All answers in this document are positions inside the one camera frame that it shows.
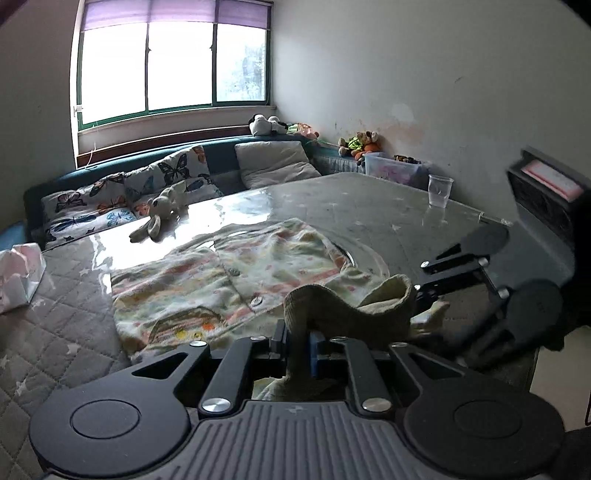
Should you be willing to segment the green framed window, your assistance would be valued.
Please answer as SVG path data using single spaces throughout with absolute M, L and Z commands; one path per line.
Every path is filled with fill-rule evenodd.
M 270 1 L 87 1 L 76 115 L 85 130 L 270 101 Z

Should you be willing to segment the orange green plush toy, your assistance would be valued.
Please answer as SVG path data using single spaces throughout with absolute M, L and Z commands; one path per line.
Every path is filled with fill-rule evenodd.
M 377 131 L 359 131 L 349 139 L 339 138 L 338 153 L 341 157 L 352 157 L 360 163 L 366 153 L 376 153 L 381 150 L 381 136 Z

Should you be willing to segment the grey plush bunny toy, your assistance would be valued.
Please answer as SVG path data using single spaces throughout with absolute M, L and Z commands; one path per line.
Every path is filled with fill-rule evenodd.
M 186 183 L 182 180 L 166 187 L 158 196 L 150 199 L 147 202 L 149 219 L 129 234 L 130 241 L 137 243 L 146 238 L 158 240 L 163 227 L 185 207 L 185 189 Z

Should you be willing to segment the floral patterned baby garment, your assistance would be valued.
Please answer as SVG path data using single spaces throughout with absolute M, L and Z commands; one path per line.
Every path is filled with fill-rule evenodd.
M 360 270 L 331 240 L 300 219 L 259 231 L 219 231 L 162 259 L 111 274 L 114 323 L 133 362 L 202 340 L 226 348 L 273 334 L 277 320 L 297 340 L 363 340 L 377 349 L 412 338 L 416 294 L 404 274 Z

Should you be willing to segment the white pink tissue pack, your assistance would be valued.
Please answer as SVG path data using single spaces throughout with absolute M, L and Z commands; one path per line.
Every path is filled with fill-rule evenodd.
M 28 305 L 37 291 L 46 261 L 36 243 L 14 245 L 0 253 L 0 313 Z

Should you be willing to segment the clear plastic storage box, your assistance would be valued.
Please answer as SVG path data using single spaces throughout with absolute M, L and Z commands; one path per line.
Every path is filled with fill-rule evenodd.
M 429 183 L 429 163 L 409 162 L 386 157 L 383 152 L 363 156 L 366 174 L 393 183 L 426 190 Z

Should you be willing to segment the grey plain pillow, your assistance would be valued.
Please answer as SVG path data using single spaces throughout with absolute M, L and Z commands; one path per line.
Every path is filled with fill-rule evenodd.
M 235 145 L 235 155 L 242 183 L 247 189 L 321 176 L 298 141 L 239 143 Z

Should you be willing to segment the grey quilted table cover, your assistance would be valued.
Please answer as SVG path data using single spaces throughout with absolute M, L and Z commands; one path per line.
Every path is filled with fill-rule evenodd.
M 550 479 L 560 414 L 517 384 L 560 342 L 570 210 L 492 220 L 356 174 L 48 250 L 1 318 L 5 479 Z

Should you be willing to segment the white black plush toy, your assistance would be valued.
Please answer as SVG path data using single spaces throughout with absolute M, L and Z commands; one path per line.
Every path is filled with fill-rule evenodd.
M 249 119 L 249 131 L 252 136 L 284 135 L 287 134 L 287 130 L 287 123 L 274 115 L 266 117 L 263 114 L 256 114 Z

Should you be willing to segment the teal sofa bench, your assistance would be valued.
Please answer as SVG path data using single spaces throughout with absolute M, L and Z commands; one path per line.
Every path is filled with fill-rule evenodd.
M 288 141 L 297 140 L 303 144 L 304 152 L 307 154 L 311 164 L 317 168 L 322 175 L 335 173 L 360 173 L 365 168 L 356 164 L 356 161 L 349 157 L 341 157 L 332 148 L 322 147 L 318 142 L 305 138 L 301 135 L 276 135 L 253 137 L 242 135 L 224 138 L 207 139 L 200 143 L 204 146 L 204 152 L 211 171 L 213 182 L 225 195 L 245 191 L 239 175 L 238 159 L 235 155 L 235 145 L 239 143 L 263 141 Z M 23 194 L 26 219 L 17 222 L 1 232 L 1 248 L 9 249 L 16 244 L 30 241 L 45 245 L 44 234 L 42 233 L 43 209 L 41 199 L 49 194 L 63 190 L 75 190 L 90 185 L 99 179 L 120 172 L 131 172 L 135 169 L 145 167 L 153 162 L 159 162 L 164 157 L 173 154 L 185 147 L 192 147 L 192 142 L 171 145 L 162 148 L 145 150 L 135 154 L 123 155 L 109 161 L 99 162 L 88 167 L 80 168 L 74 172 L 57 177 L 53 180 L 33 186 Z

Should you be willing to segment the black crate with pink box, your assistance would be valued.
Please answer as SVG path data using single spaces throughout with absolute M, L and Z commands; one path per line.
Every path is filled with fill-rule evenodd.
M 532 147 L 507 169 L 516 203 L 563 240 L 576 256 L 590 253 L 590 180 Z

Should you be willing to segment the clear plastic cup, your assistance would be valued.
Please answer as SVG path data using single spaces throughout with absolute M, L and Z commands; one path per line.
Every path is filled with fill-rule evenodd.
M 454 179 L 441 175 L 429 175 L 428 196 L 429 204 L 432 207 L 443 208 L 447 207 Z

